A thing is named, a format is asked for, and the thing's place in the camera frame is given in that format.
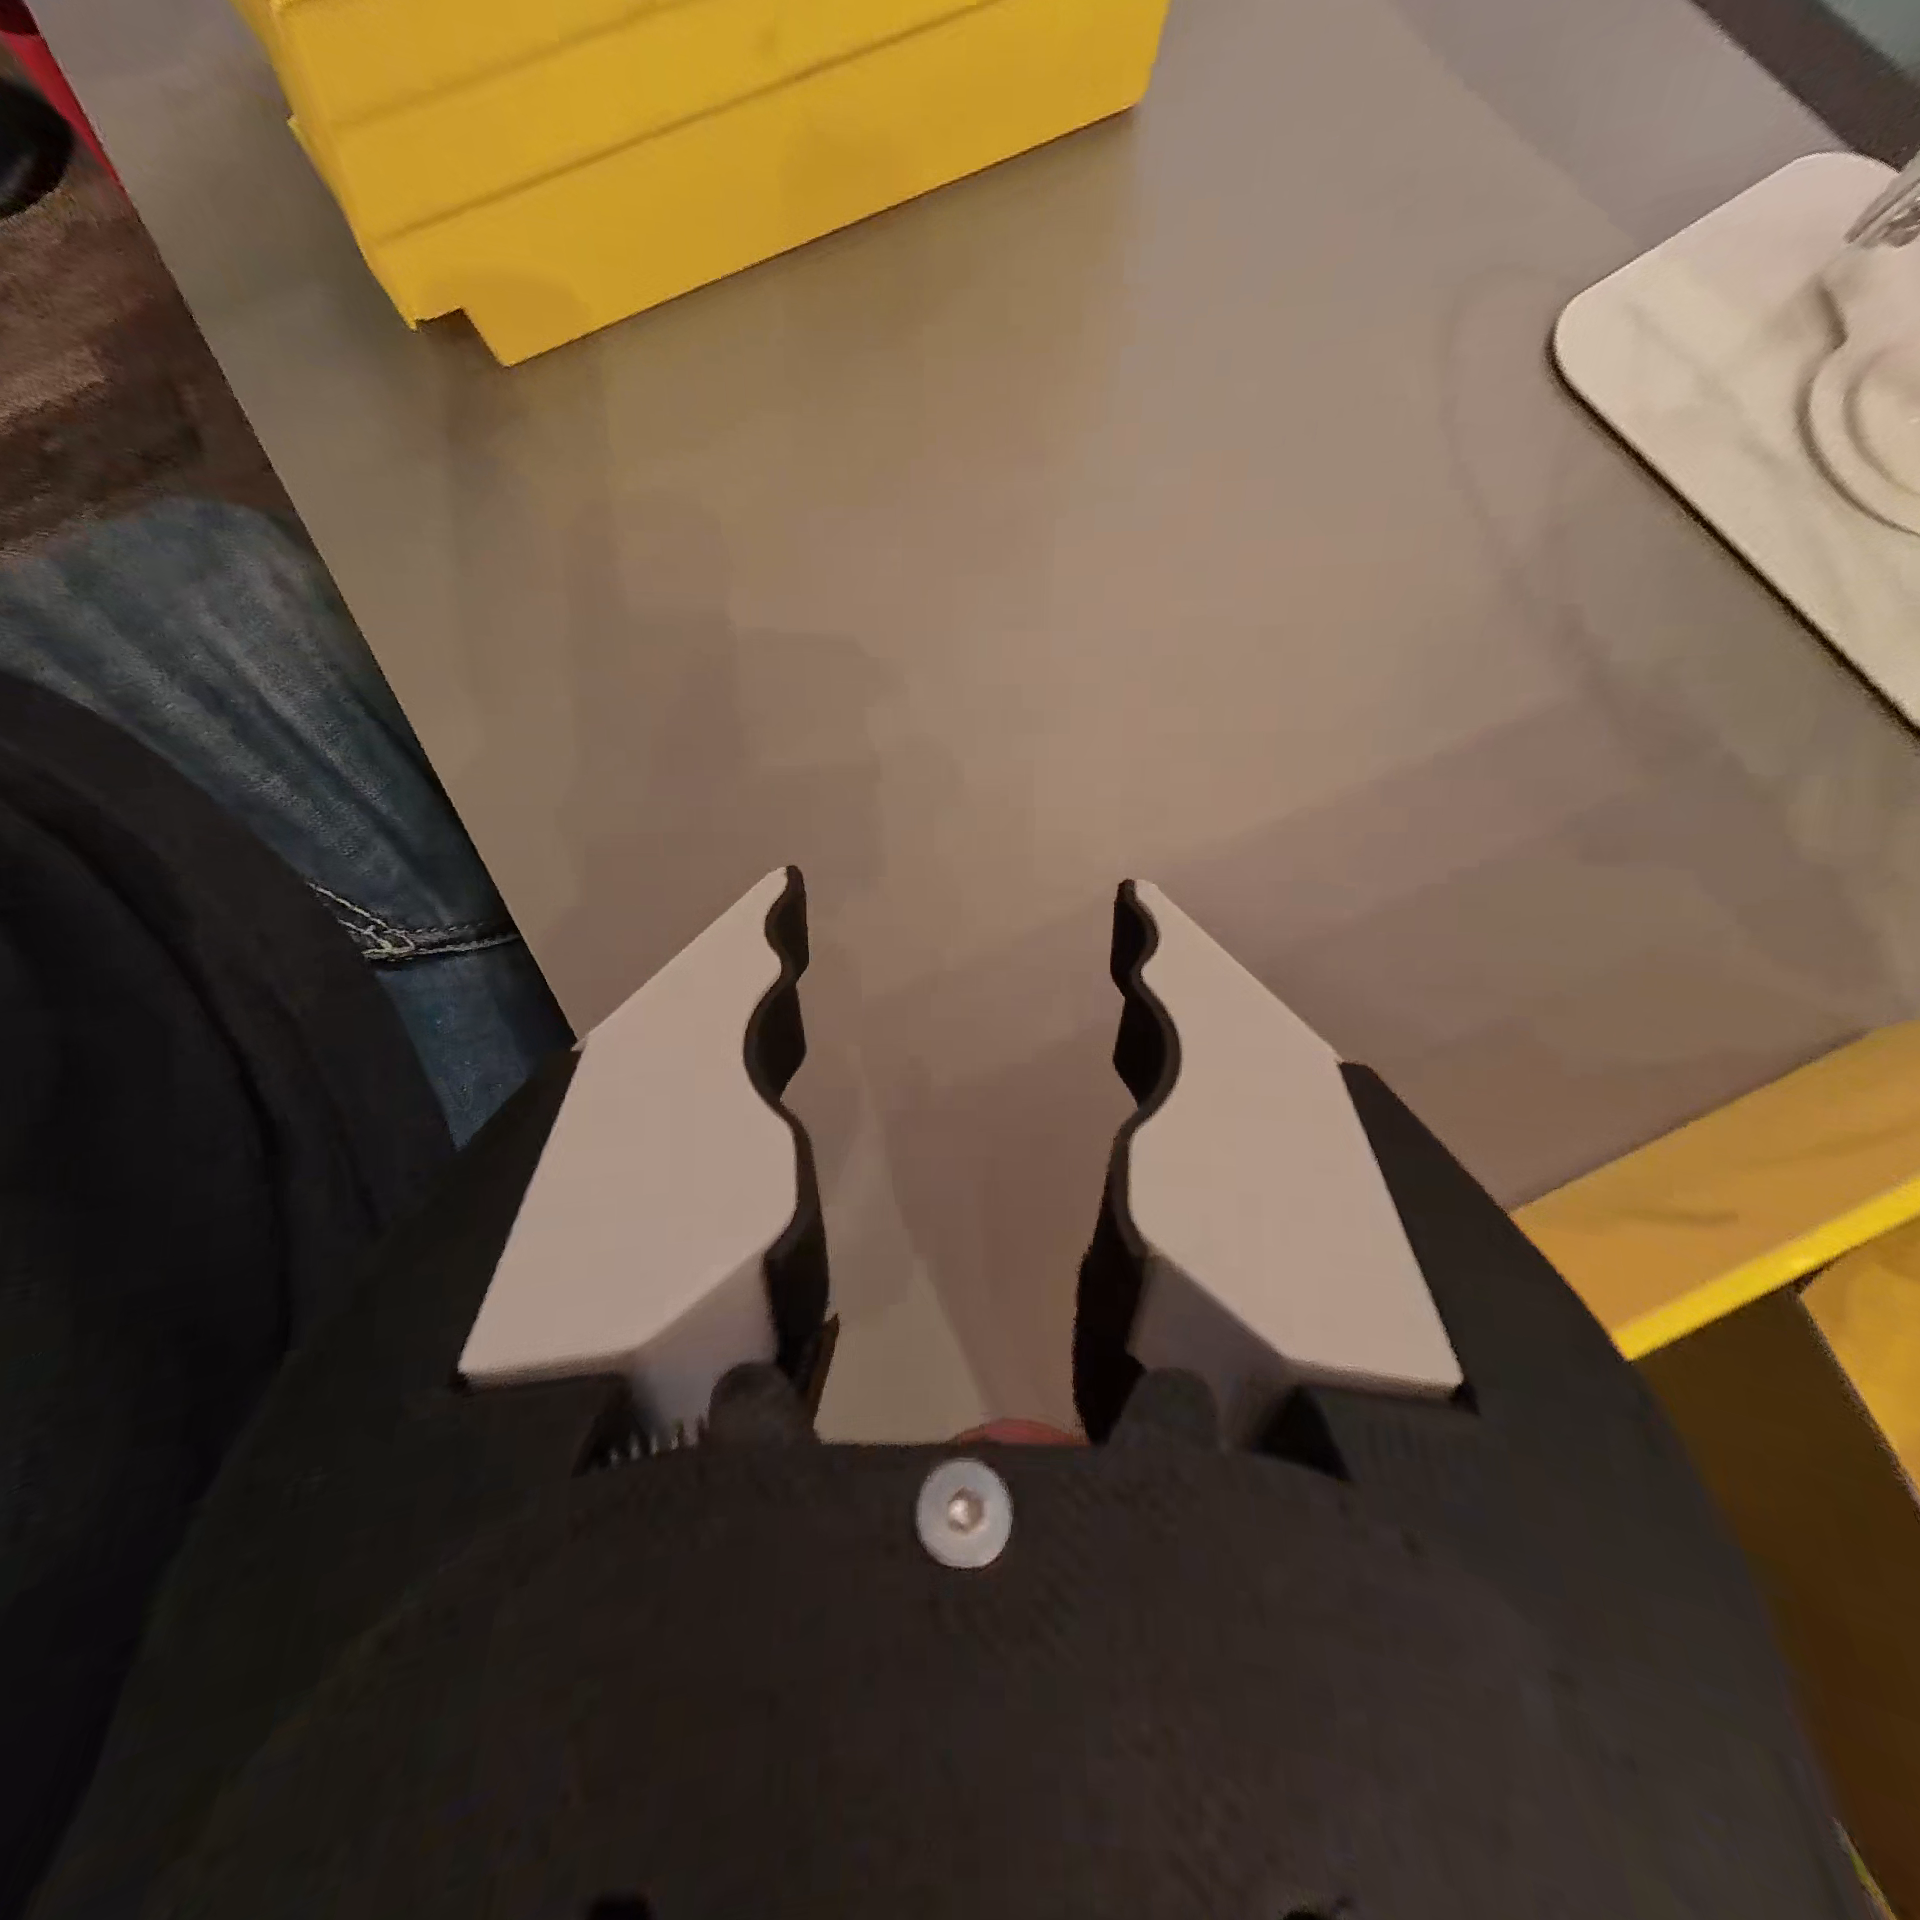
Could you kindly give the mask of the yellow plastic bin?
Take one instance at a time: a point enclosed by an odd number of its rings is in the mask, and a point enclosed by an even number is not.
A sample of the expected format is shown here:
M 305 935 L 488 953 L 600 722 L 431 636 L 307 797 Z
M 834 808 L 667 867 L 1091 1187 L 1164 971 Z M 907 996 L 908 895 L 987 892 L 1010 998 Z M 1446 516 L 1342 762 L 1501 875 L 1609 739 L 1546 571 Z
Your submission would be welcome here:
M 1798 1292 L 1915 1482 L 1917 1021 L 1746 1090 L 1515 1221 L 1628 1357 Z
M 243 2 L 406 326 L 513 366 L 1134 109 L 1166 2 Z

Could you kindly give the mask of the wooden board stand white base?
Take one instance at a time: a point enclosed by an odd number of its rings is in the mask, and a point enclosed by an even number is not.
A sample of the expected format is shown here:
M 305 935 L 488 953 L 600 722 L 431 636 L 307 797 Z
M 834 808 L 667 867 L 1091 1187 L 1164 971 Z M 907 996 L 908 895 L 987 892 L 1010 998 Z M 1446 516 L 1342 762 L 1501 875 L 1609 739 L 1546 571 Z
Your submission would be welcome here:
M 1572 397 L 1917 724 L 1917 159 L 1808 155 L 1560 312 Z

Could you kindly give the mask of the person's jeans leg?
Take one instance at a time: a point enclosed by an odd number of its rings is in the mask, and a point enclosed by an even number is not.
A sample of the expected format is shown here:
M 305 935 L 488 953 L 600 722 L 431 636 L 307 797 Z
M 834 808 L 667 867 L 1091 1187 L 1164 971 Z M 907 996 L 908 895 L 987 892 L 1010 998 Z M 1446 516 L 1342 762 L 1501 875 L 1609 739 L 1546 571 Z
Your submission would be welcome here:
M 372 969 L 453 1144 L 573 1028 L 326 567 L 170 497 L 3 573 L 4 673 L 131 734 L 258 834 Z

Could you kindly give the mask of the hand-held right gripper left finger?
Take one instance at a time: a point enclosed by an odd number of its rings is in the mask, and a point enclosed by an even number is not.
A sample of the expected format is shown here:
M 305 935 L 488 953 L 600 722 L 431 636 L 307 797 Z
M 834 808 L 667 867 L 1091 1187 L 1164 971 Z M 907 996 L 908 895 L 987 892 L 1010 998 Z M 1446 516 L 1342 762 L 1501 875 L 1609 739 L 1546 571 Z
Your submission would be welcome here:
M 573 1048 L 456 1368 L 468 1390 L 613 1381 L 636 1442 L 772 1373 L 813 1437 L 834 1355 L 804 1064 L 806 887 L 779 867 Z

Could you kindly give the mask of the person's dark sweater torso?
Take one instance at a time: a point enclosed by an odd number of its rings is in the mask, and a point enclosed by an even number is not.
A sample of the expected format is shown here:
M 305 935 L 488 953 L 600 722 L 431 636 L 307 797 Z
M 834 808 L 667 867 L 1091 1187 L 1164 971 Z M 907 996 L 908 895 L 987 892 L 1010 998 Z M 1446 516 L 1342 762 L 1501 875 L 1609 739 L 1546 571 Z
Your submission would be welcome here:
M 4 1914 L 261 1385 L 449 1156 L 317 893 L 131 734 L 4 679 Z

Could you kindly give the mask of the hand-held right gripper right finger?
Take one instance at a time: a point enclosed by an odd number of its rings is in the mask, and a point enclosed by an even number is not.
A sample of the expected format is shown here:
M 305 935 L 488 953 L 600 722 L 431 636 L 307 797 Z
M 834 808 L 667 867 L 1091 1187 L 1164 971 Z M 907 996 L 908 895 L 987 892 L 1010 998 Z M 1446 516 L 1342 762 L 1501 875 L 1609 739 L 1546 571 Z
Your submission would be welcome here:
M 1115 888 L 1110 979 L 1134 1108 L 1076 1279 L 1085 1437 L 1156 1370 L 1195 1375 L 1227 1442 L 1304 1385 L 1452 1401 L 1463 1365 L 1341 1054 L 1144 879 Z

